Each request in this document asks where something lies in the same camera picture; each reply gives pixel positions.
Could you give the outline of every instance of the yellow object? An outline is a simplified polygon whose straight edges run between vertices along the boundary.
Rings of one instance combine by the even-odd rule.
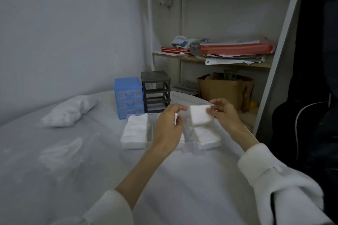
[[[250,102],[250,109],[253,110],[253,109],[255,109],[255,108],[258,108],[257,103],[255,103],[254,101],[251,101],[251,102]]]

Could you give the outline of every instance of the plastic table cover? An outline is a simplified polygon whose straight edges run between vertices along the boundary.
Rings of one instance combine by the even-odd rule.
[[[125,121],[114,91],[95,96],[100,103],[73,127],[39,125],[57,104],[0,127],[0,224],[81,219],[140,159],[143,150],[121,148]],[[207,104],[171,96],[172,104]],[[205,156],[175,151],[163,162],[133,210],[135,224],[259,224],[253,189],[237,167],[243,151],[223,132],[222,147]]]

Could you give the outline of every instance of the sleeve cuff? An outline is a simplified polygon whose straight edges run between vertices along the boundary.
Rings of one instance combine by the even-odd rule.
[[[279,161],[263,143],[249,148],[238,161],[238,167],[250,185],[253,185],[270,168],[281,166],[285,167],[286,165]]]
[[[94,225],[133,224],[130,207],[117,191],[108,190],[84,214],[84,218]]]

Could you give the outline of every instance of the guitar case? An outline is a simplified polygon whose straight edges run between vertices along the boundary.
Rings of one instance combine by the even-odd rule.
[[[302,0],[288,99],[273,112],[271,152],[316,180],[338,223],[338,0]]]

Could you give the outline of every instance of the left hand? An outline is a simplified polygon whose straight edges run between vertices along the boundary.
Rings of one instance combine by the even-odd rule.
[[[151,148],[156,150],[164,158],[168,157],[178,146],[183,132],[183,119],[177,117],[175,125],[175,113],[180,110],[187,111],[188,107],[173,104],[169,105],[157,119],[156,132],[152,140]]]

